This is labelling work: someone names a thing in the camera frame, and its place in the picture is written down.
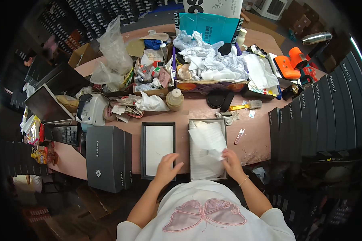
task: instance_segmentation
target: yellow tool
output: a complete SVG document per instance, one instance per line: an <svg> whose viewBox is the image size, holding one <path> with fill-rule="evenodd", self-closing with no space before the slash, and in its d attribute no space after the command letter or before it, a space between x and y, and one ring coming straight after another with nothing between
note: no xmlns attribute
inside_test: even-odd
<svg viewBox="0 0 362 241"><path fill-rule="evenodd" d="M248 104L245 105L232 105L229 107L229 111L237 110L237 109L260 109L263 105L263 102L261 100L251 100Z"/></svg>

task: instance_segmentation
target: table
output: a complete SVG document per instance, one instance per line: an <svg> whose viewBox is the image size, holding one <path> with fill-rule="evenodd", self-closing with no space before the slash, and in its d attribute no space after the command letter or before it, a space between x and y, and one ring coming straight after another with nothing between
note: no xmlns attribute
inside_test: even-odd
<svg viewBox="0 0 362 241"><path fill-rule="evenodd" d="M125 42L136 39L147 34L150 29L157 32L173 32L174 24L154 26L145 29L139 29L123 34ZM244 44L247 46L256 43L260 48L276 55L282 55L280 48L275 39L268 34L247 29L247 36ZM106 61L104 57L99 57L75 68L82 76L91 75L96 61ZM317 71L317 77L324 75L323 72ZM236 94L232 100L232 105L240 105L244 99L241 95ZM228 148L234 150L240 160L246 164L253 164L265 161L270 158L270 134L268 112L275 107L282 108L289 102L283 99L262 100L263 107L255 110L255 117L250 118L249 110L239 110L240 120L236 120L227 127ZM132 134L132 171L134 174L140 174L140 134L142 122L175 122L176 123L176 152L180 153L177 163L184 162L185 165L179 173L189 173L189 137L188 123L189 119L197 118L215 118L215 112L218 109L211 109L206 103L205 96L199 93L184 94L183 109L178 112L145 112L140 118L130 118L128 123L106 121L106 125L114 125L126 132ZM243 137L237 145L234 145L235 138L241 128L245 128ZM48 165L49 168L87 180L86 159L79 154L72 146L55 142L55 151L59 155L58 164Z"/></svg>

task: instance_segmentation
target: woman's right hand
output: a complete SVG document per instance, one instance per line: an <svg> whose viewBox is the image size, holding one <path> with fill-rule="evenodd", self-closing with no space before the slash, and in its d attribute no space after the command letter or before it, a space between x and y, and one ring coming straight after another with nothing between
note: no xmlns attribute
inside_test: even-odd
<svg viewBox="0 0 362 241"><path fill-rule="evenodd" d="M153 183L157 184L161 189L173 180L177 175L177 172L180 171L181 167L184 165L183 162L180 162L172 168L173 162L178 156L178 153L170 153L162 157L153 180Z"/></svg>
<svg viewBox="0 0 362 241"><path fill-rule="evenodd" d="M229 149L224 149L223 157L226 157L227 160L222 160L222 163L227 170L229 176L231 176L238 184L242 183L246 178L246 174L243 171L241 162L237 157L236 153Z"/></svg>

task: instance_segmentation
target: glue bottle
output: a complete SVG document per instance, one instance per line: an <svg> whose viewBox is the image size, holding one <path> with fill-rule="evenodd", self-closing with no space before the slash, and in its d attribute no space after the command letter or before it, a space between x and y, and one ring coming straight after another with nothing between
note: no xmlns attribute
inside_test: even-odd
<svg viewBox="0 0 362 241"><path fill-rule="evenodd" d="M164 56L164 61L166 64L168 62L168 56L166 55L166 44L164 43L164 41L161 40L161 44L159 47L161 49L162 56Z"/></svg>
<svg viewBox="0 0 362 241"><path fill-rule="evenodd" d="M239 35L237 36L237 40L236 40L236 43L239 45L240 48L243 46L244 37L246 36L246 34L247 34L247 31L245 29L240 29Z"/></svg>
<svg viewBox="0 0 362 241"><path fill-rule="evenodd" d="M174 89L166 95L166 104L172 111L181 110L184 102L184 95L180 89Z"/></svg>

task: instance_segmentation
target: pink butterfly embroidery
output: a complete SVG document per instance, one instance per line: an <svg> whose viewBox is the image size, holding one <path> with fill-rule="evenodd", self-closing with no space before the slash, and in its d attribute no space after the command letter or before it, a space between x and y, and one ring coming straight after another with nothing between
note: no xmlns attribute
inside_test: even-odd
<svg viewBox="0 0 362 241"><path fill-rule="evenodd" d="M243 225L246 223L246 219L240 213L238 206L229 201L212 198L207 200L204 206L197 200L191 200L176 207L170 217L169 224L164 226L162 230L164 232L181 232L197 226L203 220L206 224L212 224L211 221L221 225Z"/></svg>

